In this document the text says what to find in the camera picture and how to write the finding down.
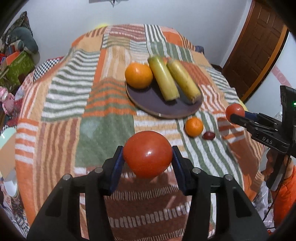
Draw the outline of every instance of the blanket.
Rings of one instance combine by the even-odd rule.
[[[195,116],[202,119],[204,131],[216,133],[213,141],[189,138],[184,132],[187,118],[154,118],[127,97],[126,67],[131,62],[147,63],[155,54],[180,60],[199,85],[204,102]],[[233,175],[252,200],[263,180],[258,171],[263,146],[227,121],[225,108],[235,102],[239,98],[223,75],[172,28],[117,25],[80,36],[23,99],[15,158],[29,224],[65,173],[86,175],[143,130],[164,135],[207,173]],[[124,166],[117,190],[105,202],[115,240],[180,240],[191,198],[179,191],[172,166],[150,182]],[[209,236],[215,228],[215,195],[211,202]],[[81,233],[87,238],[84,194],[80,216]]]

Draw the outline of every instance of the wooden door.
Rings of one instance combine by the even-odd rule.
[[[222,71],[242,101],[250,97],[275,61],[286,31],[282,19],[269,6],[253,1],[238,42]]]

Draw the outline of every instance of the round wooden plate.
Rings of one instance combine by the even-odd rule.
[[[126,83],[126,92],[130,100],[141,110],[150,115],[164,119],[181,119],[198,111],[202,105],[203,96],[200,96],[194,104],[191,104],[177,85],[180,98],[173,101],[165,101],[156,80],[146,89],[134,89]]]

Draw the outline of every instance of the corn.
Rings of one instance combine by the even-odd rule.
[[[165,101],[179,98],[175,81],[162,58],[160,56],[149,57],[148,63]]]
[[[167,67],[186,97],[194,104],[201,95],[191,76],[178,60],[170,59]]]

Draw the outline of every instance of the green box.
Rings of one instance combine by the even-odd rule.
[[[20,55],[3,71],[5,76],[0,79],[0,86],[5,86],[12,90],[15,86],[20,85],[18,79],[20,74],[27,76],[34,68],[33,60],[30,55],[22,51]]]
[[[25,51],[22,51],[20,55],[7,67],[6,73],[7,79],[12,85],[20,85],[18,77],[20,74],[27,76],[34,68],[33,60],[30,55]]]

